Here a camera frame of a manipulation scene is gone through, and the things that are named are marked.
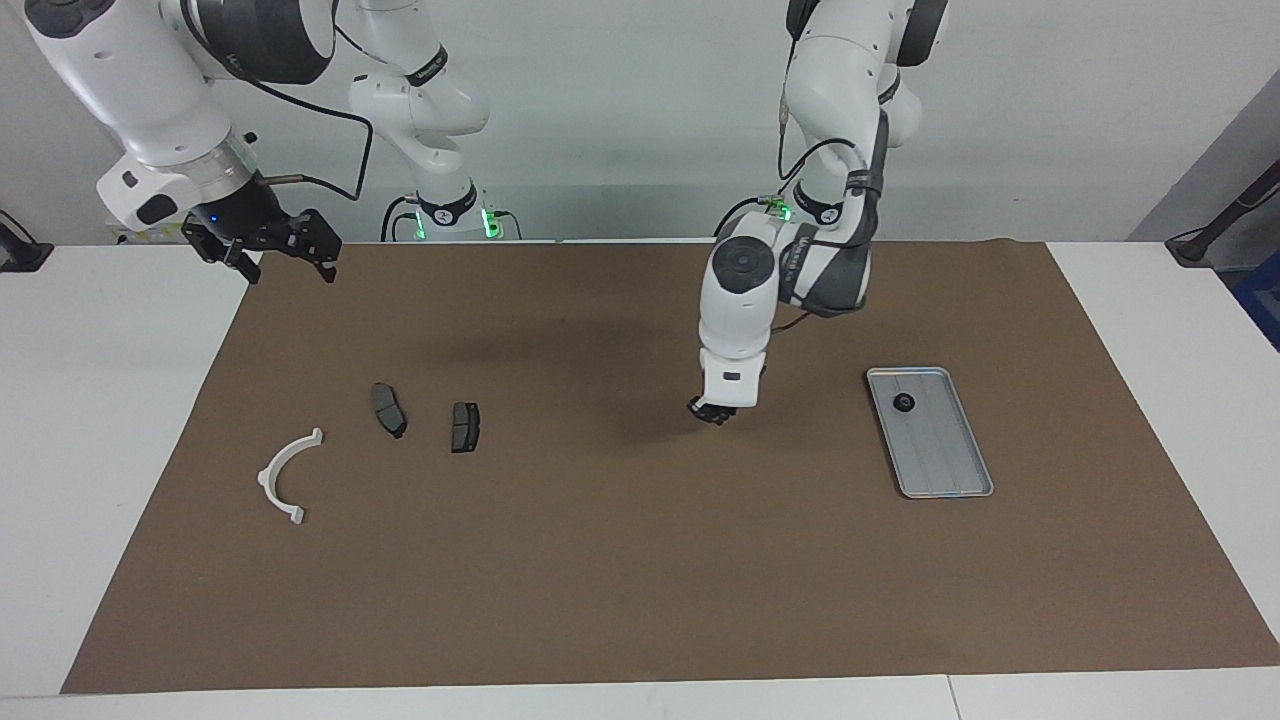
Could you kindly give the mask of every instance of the silver tray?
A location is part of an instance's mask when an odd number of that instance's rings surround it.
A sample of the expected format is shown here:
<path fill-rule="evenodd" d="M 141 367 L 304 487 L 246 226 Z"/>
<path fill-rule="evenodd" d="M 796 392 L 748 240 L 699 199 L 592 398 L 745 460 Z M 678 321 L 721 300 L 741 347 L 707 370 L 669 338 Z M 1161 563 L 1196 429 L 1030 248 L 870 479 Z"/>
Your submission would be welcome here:
<path fill-rule="evenodd" d="M 867 372 L 867 383 L 902 495 L 954 498 L 992 493 L 987 464 L 945 369 L 873 368 Z"/>

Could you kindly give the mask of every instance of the black brake pad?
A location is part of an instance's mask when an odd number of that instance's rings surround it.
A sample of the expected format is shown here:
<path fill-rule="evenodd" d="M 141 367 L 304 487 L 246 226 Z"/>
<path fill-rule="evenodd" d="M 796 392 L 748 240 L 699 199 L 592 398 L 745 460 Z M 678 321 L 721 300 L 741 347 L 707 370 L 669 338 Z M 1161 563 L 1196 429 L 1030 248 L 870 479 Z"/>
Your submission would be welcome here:
<path fill-rule="evenodd" d="M 399 409 L 399 404 L 396 402 L 396 388 L 387 383 L 374 386 L 374 414 L 378 415 L 383 429 L 392 433 L 396 439 L 404 437 L 408 420 L 404 418 L 404 411 Z"/>
<path fill-rule="evenodd" d="M 453 452 L 474 452 L 480 442 L 480 406 L 475 402 L 453 404 Z"/>

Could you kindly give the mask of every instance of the blue bin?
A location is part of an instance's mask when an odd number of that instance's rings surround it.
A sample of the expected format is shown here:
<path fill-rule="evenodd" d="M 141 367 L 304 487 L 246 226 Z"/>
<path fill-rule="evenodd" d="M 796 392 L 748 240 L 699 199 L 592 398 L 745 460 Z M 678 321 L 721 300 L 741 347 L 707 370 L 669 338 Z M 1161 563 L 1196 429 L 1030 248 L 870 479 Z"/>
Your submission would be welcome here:
<path fill-rule="evenodd" d="M 1258 265 L 1231 293 L 1262 334 L 1280 350 L 1280 252 Z"/>

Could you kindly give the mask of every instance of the white plastic bracket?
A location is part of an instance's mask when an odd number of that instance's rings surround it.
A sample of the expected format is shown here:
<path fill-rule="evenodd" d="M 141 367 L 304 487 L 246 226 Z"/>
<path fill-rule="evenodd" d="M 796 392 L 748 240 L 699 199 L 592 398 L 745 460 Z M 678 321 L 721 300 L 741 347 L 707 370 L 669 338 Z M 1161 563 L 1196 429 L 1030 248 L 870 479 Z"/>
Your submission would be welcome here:
<path fill-rule="evenodd" d="M 266 498 L 271 501 L 271 505 L 279 507 L 282 512 L 287 512 L 289 515 L 289 520 L 292 520 L 294 525 L 302 524 L 302 516 L 306 515 L 306 510 L 298 507 L 297 505 L 289 505 L 282 501 L 280 497 L 275 495 L 275 479 L 279 477 L 280 469 L 284 468 L 284 464 L 293 460 L 294 455 L 302 452 L 303 450 L 316 447 L 321 442 L 324 442 L 324 432 L 320 428 L 316 428 L 311 430 L 310 436 L 298 438 L 289 445 L 285 445 L 284 448 L 275 454 L 275 457 L 271 459 L 271 462 L 268 464 L 266 469 L 257 474 L 257 484 L 262 486 L 262 489 L 266 491 Z"/>

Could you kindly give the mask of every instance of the robotic arm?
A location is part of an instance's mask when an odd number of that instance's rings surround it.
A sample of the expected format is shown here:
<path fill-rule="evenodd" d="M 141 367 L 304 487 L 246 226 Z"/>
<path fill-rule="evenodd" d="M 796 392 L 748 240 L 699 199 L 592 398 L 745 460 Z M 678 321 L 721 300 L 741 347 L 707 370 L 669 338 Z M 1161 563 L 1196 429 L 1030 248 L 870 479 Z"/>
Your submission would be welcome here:
<path fill-rule="evenodd" d="M 484 192 L 452 140 L 484 129 L 488 96 L 449 63 L 421 0 L 357 0 L 357 8 L 369 50 L 392 72 L 357 76 L 349 104 L 413 169 L 419 225 L 453 240 L 492 234 Z"/>
<path fill-rule="evenodd" d="M 700 420 L 723 424 L 756 405 L 777 302 L 819 318 L 865 302 L 884 156 L 919 126 L 919 100 L 897 67 L 928 58 L 946 5 L 792 0 L 787 28 L 796 45 L 780 119 L 796 120 L 819 163 L 805 170 L 805 190 L 788 178 L 781 191 L 800 222 L 749 211 L 717 237 L 700 304 L 703 395 L 689 404 Z"/>
<path fill-rule="evenodd" d="M 311 82 L 333 55 L 329 0 L 26 0 L 24 10 L 63 82 L 124 143 L 97 182 L 124 225 L 187 218 L 200 256 L 251 283 L 260 270 L 246 250 L 301 258 L 333 282 L 342 240 L 319 211 L 280 209 L 205 79 Z"/>

